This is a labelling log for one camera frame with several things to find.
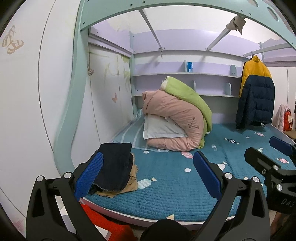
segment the striped bed sheet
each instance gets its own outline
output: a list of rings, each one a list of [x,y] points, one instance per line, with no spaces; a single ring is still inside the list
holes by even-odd
[[[143,137],[144,114],[142,109],[138,110],[136,117],[112,140],[112,143],[132,143],[132,147],[140,150],[168,152],[168,150],[158,149],[147,145]]]

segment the blue quilted bed cover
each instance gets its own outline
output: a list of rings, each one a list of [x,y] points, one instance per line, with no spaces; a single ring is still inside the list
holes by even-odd
[[[205,137],[201,150],[210,162],[219,164],[223,172],[231,172],[236,178],[264,178],[244,160],[249,147],[261,150],[276,161],[283,169],[295,169],[289,157],[269,145],[273,132],[267,127],[250,127],[238,131],[235,124],[214,124],[213,131]],[[213,209],[216,199],[206,190],[192,157],[186,158],[181,152],[155,152],[132,149],[135,164],[139,167],[137,180],[155,178],[151,185],[137,191],[120,194],[114,198],[87,195],[95,204],[120,213],[159,220],[174,214],[177,221],[204,221]],[[239,198],[236,198],[229,216],[235,215]]]

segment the metal support bar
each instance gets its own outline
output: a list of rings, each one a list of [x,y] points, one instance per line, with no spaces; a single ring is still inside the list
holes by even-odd
[[[265,53],[265,52],[268,52],[268,51],[286,49],[286,48],[291,48],[291,45],[286,43],[286,44],[278,44],[278,45],[270,46],[270,47],[263,48],[263,49],[258,49],[258,50],[251,51],[249,53],[244,54],[244,57],[252,56],[252,55],[255,55],[255,54],[258,54],[258,53]]]
[[[217,43],[219,43],[219,41],[224,38],[231,30],[229,30],[228,28],[225,28],[222,33],[220,33],[218,35],[217,38],[215,38],[215,40],[209,45],[209,47],[207,47],[205,50],[206,51],[210,51]]]
[[[153,30],[153,28],[152,28],[152,26],[151,26],[151,24],[150,24],[150,22],[149,22],[149,20],[148,20],[148,18],[147,18],[147,15],[146,15],[146,13],[145,13],[145,10],[140,8],[140,9],[139,9],[139,12],[140,12],[140,14],[142,15],[143,19],[145,20],[145,22],[147,23],[148,27],[150,28],[150,31],[152,32],[152,34],[153,34],[153,36],[154,36],[156,42],[158,43],[158,46],[159,46],[160,51],[161,51],[161,57],[162,57],[162,54],[163,54],[163,47],[161,46],[161,44],[160,44],[160,42],[159,42],[159,40],[158,40],[158,38],[157,38],[157,35],[156,35],[156,33],[154,32],[154,30]]]

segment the navy jacket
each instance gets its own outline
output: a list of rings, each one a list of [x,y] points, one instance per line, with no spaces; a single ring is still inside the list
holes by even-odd
[[[237,129],[247,125],[271,123],[274,112],[274,83],[268,68],[254,56],[244,64],[236,124]]]

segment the cartoon bag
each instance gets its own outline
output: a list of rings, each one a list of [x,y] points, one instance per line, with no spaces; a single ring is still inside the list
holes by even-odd
[[[288,110],[284,114],[284,131],[291,131],[293,126],[293,120],[291,110]]]

